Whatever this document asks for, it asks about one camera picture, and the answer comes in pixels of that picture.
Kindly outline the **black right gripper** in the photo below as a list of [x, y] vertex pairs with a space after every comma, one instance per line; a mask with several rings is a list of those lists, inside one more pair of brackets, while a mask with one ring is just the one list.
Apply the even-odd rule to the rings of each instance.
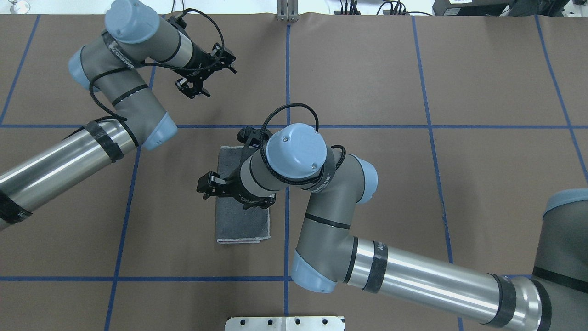
[[269, 209], [276, 201], [276, 194], [269, 196], [255, 195], [249, 192], [243, 182], [242, 170], [250, 171], [250, 157], [271, 138], [272, 133], [268, 129], [256, 129], [252, 126], [242, 128], [237, 134], [237, 140], [243, 144], [238, 148], [238, 166], [225, 178], [219, 173], [208, 172], [198, 179], [197, 192], [203, 195], [203, 199], [217, 196], [219, 198], [233, 198], [243, 205], [243, 209], [260, 207]]

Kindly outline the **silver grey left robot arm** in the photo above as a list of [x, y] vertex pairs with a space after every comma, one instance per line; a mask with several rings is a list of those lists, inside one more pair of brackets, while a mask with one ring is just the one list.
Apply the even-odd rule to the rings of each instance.
[[177, 134], [177, 125], [139, 69], [173, 71], [179, 75], [176, 88], [190, 99], [210, 95], [204, 81], [214, 72], [235, 71], [236, 56], [226, 47], [222, 33], [212, 50], [205, 51], [185, 31], [184, 16], [196, 12], [187, 8], [164, 19], [138, 0], [112, 2], [101, 35], [68, 62], [71, 77], [106, 115], [2, 174], [2, 230], [133, 149], [155, 149]]

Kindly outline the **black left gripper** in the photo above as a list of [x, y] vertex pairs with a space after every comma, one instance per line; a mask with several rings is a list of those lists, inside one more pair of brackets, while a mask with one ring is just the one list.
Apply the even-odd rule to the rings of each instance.
[[212, 51], [206, 52], [195, 44], [185, 32], [187, 23], [181, 17], [171, 16], [167, 19], [172, 27], [176, 28], [179, 35], [179, 44], [175, 53], [165, 61], [165, 65], [182, 78], [175, 81], [175, 86], [182, 94], [193, 100], [196, 96], [210, 97], [211, 94], [204, 88], [204, 81], [214, 72], [228, 69], [236, 74], [233, 63], [235, 55], [226, 48], [222, 31], [217, 23], [209, 19], [219, 32], [220, 43], [214, 43]]

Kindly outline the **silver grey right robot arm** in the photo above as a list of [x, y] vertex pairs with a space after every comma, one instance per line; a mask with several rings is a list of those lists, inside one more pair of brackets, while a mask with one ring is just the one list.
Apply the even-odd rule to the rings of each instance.
[[[351, 233], [392, 247], [456, 262], [479, 272], [531, 273], [546, 201], [586, 186], [587, 127], [327, 126], [329, 143], [373, 163], [374, 198], [357, 208]], [[229, 318], [338, 315], [351, 331], [484, 331], [450, 314], [370, 295], [348, 285], [330, 294], [267, 276], [288, 258], [302, 228], [307, 193], [290, 189], [271, 210], [271, 239], [252, 245], [210, 244], [206, 268], [223, 281], [200, 283], [192, 331], [222, 331]]]

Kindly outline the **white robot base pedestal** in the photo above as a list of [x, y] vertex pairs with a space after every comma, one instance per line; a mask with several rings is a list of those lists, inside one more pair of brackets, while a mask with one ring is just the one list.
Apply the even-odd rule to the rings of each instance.
[[225, 331], [345, 331], [339, 316], [265, 316], [230, 318]]

